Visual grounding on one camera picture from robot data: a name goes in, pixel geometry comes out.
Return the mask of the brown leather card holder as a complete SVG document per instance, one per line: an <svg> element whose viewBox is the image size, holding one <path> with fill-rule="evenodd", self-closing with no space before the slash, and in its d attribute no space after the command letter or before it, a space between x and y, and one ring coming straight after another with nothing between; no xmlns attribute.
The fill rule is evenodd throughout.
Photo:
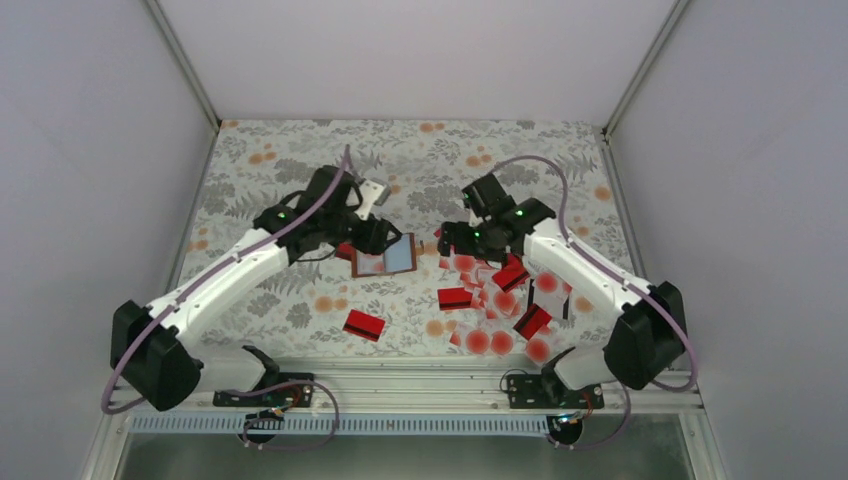
<svg viewBox="0 0 848 480"><path fill-rule="evenodd" d="M351 259L352 276L365 278L414 272L418 269L415 247L415 236L405 233L398 242L380 255L355 250Z"/></svg>

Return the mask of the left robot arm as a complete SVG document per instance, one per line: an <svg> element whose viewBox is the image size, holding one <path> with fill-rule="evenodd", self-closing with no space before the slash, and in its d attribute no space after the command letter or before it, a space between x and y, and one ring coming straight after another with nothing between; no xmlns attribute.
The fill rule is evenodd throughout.
<svg viewBox="0 0 848 480"><path fill-rule="evenodd" d="M201 336L254 287L321 246L348 244L381 254L400 231L372 210L388 186L324 165L305 189L264 209L221 257L175 290L140 305L132 300L113 314L111 382L125 380L158 411L195 393L235 390L263 405L278 391L277 366L254 346L211 350Z"/></svg>

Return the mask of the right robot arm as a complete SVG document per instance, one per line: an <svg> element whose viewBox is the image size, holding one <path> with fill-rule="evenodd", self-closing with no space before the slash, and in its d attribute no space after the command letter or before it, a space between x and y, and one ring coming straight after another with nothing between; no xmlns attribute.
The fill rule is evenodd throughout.
<svg viewBox="0 0 848 480"><path fill-rule="evenodd" d="M618 268L570 233L552 208L536 198L516 202L492 174L462 193L470 217L441 224L441 254L490 262L515 256L563 280L613 321L606 344L571 347L544 363L541 391L549 404L565 407L592 384L641 390L687 352L683 299L675 285L653 285Z"/></svg>

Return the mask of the red card upper left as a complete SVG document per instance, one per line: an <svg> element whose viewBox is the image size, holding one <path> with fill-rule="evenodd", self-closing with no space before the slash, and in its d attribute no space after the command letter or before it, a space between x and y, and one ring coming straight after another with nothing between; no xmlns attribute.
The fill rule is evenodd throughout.
<svg viewBox="0 0 848 480"><path fill-rule="evenodd" d="M355 249L350 243L343 242L336 247L334 256L345 261L351 261L355 256Z"/></svg>

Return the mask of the red card black stripe pile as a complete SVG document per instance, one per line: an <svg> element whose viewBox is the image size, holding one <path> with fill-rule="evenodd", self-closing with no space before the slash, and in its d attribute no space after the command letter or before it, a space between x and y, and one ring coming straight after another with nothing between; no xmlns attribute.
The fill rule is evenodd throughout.
<svg viewBox="0 0 848 480"><path fill-rule="evenodd" d="M530 278L522 260L508 254L502 268L492 275L492 282L504 293L510 293Z"/></svg>

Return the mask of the red card centre pile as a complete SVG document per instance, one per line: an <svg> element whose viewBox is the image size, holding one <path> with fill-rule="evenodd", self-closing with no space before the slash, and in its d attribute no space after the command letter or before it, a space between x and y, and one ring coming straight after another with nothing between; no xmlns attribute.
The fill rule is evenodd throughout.
<svg viewBox="0 0 848 480"><path fill-rule="evenodd" d="M437 301L441 311L452 311L472 307L473 293L463 287L437 290Z"/></svg>

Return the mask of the red card lower right pile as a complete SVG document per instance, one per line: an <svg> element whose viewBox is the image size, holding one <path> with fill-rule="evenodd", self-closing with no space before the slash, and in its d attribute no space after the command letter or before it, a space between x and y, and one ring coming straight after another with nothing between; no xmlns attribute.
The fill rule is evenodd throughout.
<svg viewBox="0 0 848 480"><path fill-rule="evenodd" d="M513 325L513 330L525 340L531 340L551 319L552 316L546 310L538 304L532 304Z"/></svg>

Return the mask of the red card lower left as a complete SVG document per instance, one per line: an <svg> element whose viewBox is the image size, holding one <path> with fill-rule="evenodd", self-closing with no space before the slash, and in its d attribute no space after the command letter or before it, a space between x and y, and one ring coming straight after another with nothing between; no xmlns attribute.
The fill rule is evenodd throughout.
<svg viewBox="0 0 848 480"><path fill-rule="evenodd" d="M385 328L383 319L359 310L351 310L345 320L342 330L360 338L377 342Z"/></svg>

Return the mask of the white card red circle bottom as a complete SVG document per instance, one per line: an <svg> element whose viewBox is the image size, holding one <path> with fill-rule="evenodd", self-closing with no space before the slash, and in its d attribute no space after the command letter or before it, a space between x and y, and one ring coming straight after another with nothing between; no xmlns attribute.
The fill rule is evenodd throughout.
<svg viewBox="0 0 848 480"><path fill-rule="evenodd" d="M511 354L514 349L515 340L510 333L504 330L498 330L490 335L488 354L504 357Z"/></svg>

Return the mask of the floral patterned table mat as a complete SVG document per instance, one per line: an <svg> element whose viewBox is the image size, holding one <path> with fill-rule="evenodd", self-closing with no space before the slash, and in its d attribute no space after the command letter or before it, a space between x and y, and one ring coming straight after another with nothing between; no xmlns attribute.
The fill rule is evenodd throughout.
<svg viewBox="0 0 848 480"><path fill-rule="evenodd" d="M229 120L222 124L187 243L181 279L188 280L229 250L265 208L303 189L315 170L351 152L354 170L391 187L378 217L416 240L418 269L354 278L348 261L329 248L269 277L249 291L201 336L224 350L245 344L276 357L458 355L450 335L461 328L481 354L504 330L511 354L539 359L574 345L604 344L612 319L573 294L568 314L531 340L513 321L479 309L441 311L437 290L470 275L461 261L447 269L437 230L464 220L461 191L494 171L517 201L534 197L567 207L567 225L618 266L631 269L630 251L604 165L599 139L586 123L533 121ZM351 310L386 322L372 342L342 330Z"/></svg>

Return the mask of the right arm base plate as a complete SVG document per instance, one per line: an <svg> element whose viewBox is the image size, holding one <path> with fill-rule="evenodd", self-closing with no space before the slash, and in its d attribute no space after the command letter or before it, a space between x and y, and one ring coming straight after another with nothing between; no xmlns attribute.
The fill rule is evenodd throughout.
<svg viewBox="0 0 848 480"><path fill-rule="evenodd" d="M539 374L508 374L503 381L511 409L519 410L587 410L605 406L600 385L581 390L568 390L561 385L546 387Z"/></svg>

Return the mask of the aluminium rail frame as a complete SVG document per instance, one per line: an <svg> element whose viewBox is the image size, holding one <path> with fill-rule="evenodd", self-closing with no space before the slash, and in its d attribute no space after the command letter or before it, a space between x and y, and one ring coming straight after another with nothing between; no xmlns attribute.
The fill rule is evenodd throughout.
<svg viewBox="0 0 848 480"><path fill-rule="evenodd" d="M513 395L503 393L508 380L501 377L508 367L495 364L462 365L448 363L409 362L316 362L306 366L317 383L324 385L337 399L341 413L349 414L548 414L576 411L576 408L521 409L513 408ZM332 413L329 395L312 388L308 407L295 407L291 413ZM613 383L601 386L604 406L592 402L594 416L624 412L625 400L621 387ZM671 393L649 386L631 391L634 414L703 413L704 406L697 392ZM213 411L212 393L193 394L169 412Z"/></svg>

